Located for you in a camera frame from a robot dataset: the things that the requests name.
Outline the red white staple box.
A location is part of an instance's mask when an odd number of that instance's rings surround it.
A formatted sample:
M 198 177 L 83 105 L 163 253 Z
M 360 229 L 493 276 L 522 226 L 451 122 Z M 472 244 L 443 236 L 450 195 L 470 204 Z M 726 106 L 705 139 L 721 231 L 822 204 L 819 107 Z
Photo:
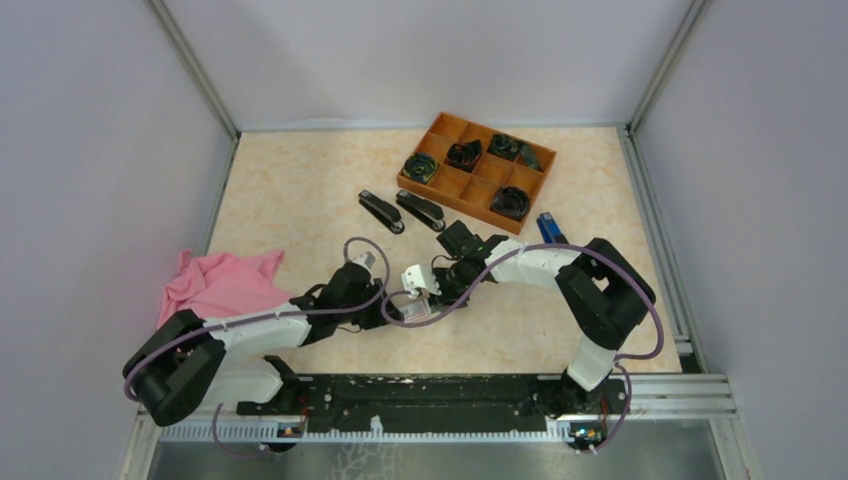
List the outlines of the red white staple box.
M 402 322 L 404 324 L 422 322 L 427 320 L 432 314 L 432 309 L 426 299 L 401 306 L 398 310 L 402 314 Z

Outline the black stapler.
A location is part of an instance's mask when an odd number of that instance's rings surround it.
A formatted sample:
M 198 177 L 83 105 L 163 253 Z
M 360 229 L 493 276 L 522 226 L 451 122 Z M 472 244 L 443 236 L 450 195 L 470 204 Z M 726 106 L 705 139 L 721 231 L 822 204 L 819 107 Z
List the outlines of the black stapler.
M 395 201 L 398 206 L 434 232 L 445 230 L 444 211 L 438 204 L 405 189 L 401 189 L 396 194 Z
M 382 200 L 368 190 L 361 190 L 358 193 L 358 202 L 391 233 L 400 235 L 405 231 L 402 216 L 399 210 L 392 204 Z

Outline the blue stapler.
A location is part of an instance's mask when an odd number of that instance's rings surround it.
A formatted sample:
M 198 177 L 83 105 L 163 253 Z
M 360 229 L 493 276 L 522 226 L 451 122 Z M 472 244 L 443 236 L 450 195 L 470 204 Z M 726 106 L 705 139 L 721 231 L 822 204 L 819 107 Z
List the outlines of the blue stapler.
M 541 213 L 536 219 L 542 240 L 546 244 L 568 244 L 567 237 L 550 212 Z

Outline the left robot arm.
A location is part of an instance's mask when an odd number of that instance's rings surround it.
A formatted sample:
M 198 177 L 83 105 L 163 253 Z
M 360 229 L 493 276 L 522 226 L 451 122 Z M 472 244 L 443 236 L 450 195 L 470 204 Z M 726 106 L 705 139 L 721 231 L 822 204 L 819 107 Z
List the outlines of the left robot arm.
M 162 427 L 219 405 L 285 414 L 300 388 L 280 351 L 329 338 L 343 325 L 370 330 L 402 317 L 382 280 L 349 261 L 327 283 L 270 310 L 230 320 L 191 309 L 173 314 L 125 364 L 126 392 Z

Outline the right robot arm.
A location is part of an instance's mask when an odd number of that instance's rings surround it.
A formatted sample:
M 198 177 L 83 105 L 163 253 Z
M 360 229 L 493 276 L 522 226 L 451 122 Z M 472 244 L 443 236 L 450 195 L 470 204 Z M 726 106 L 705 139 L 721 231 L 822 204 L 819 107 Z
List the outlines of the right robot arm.
M 576 412 L 602 398 L 601 384 L 622 359 L 621 349 L 646 316 L 656 317 L 656 294 L 606 239 L 580 247 L 527 244 L 505 235 L 488 239 L 455 221 L 437 238 L 452 263 L 426 268 L 430 306 L 448 315 L 466 306 L 483 282 L 520 284 L 559 292 L 582 332 L 564 374 L 563 398 Z

